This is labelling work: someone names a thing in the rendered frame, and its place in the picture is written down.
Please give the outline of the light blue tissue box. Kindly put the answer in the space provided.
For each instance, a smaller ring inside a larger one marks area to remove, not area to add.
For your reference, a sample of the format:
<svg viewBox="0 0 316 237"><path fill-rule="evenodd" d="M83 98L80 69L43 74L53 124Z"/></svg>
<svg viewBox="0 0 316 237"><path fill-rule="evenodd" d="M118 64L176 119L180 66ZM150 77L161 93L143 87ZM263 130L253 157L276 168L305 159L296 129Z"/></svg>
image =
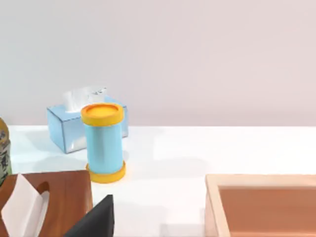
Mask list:
<svg viewBox="0 0 316 237"><path fill-rule="evenodd" d="M82 122L80 111L68 113L63 105L47 108L51 140L66 154L91 149L94 143L103 145L108 157L123 159L122 138L128 136L127 106L108 96L102 103L121 106L122 121L111 126L92 127Z"/></svg>

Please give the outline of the shallow salmon-coloured box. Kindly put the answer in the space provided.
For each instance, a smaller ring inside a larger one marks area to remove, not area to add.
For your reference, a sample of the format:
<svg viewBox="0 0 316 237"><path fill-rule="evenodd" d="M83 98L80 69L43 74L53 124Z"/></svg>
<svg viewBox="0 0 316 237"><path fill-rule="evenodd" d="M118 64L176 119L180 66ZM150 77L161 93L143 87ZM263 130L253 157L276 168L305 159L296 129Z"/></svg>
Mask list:
<svg viewBox="0 0 316 237"><path fill-rule="evenodd" d="M316 175L207 174L205 237L316 237Z"/></svg>

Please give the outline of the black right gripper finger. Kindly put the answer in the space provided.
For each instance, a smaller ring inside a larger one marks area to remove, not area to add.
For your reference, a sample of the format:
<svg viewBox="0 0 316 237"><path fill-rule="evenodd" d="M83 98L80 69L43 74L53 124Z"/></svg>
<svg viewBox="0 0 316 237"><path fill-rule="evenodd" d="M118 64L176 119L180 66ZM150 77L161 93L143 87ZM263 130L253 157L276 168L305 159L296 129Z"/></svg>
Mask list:
<svg viewBox="0 0 316 237"><path fill-rule="evenodd" d="M114 199L104 197L82 219L68 230L63 237L113 237Z"/></svg>

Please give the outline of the green bottle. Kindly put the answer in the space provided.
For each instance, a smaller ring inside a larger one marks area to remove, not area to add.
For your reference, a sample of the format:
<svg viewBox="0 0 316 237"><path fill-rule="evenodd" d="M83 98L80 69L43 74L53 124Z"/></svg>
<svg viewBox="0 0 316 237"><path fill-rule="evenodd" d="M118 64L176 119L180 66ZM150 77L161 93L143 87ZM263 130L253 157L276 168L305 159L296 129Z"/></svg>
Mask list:
<svg viewBox="0 0 316 237"><path fill-rule="evenodd" d="M11 142L9 129L2 118L0 118L0 186L8 175L12 174L10 159Z"/></svg>

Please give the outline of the blue and yellow canister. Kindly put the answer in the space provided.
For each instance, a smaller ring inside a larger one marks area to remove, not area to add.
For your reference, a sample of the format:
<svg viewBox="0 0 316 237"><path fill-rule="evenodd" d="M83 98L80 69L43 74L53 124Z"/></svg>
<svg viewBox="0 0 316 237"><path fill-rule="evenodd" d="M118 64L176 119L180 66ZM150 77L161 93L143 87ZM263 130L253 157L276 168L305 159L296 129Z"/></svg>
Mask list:
<svg viewBox="0 0 316 237"><path fill-rule="evenodd" d="M116 103L94 103L81 110L87 146L86 170L95 183L113 183L124 177L122 127L123 107Z"/></svg>

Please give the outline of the white tissue in wooden box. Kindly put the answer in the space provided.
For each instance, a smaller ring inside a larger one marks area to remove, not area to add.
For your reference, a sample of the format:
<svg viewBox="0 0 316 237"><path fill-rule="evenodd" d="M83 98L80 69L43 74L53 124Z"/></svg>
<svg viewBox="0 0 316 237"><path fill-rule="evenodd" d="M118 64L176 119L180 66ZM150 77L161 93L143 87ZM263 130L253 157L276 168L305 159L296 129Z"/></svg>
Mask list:
<svg viewBox="0 0 316 237"><path fill-rule="evenodd" d="M9 237L38 237L48 209L49 191L39 193L18 174L1 216Z"/></svg>

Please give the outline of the white tissue in blue box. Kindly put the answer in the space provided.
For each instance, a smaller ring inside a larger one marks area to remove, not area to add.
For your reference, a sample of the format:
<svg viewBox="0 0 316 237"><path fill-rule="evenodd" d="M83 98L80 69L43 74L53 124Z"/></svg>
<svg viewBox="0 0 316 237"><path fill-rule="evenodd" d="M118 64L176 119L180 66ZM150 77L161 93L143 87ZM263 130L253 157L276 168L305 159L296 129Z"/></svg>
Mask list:
<svg viewBox="0 0 316 237"><path fill-rule="evenodd" d="M103 102L106 96L106 87L87 86L65 92L63 102L66 112L76 113L86 105Z"/></svg>

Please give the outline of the wooden tissue box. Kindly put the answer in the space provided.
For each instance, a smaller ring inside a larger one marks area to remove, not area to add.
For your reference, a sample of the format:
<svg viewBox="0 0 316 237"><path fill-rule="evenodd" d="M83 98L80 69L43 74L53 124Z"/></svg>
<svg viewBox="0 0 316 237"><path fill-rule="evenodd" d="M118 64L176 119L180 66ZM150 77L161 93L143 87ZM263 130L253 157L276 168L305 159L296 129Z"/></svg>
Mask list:
<svg viewBox="0 0 316 237"><path fill-rule="evenodd" d="M0 186L0 212L13 192L17 175L7 176ZM92 209L91 181L85 170L22 175L39 193L49 191L48 209L38 237L63 237ZM0 237L9 237L1 213Z"/></svg>

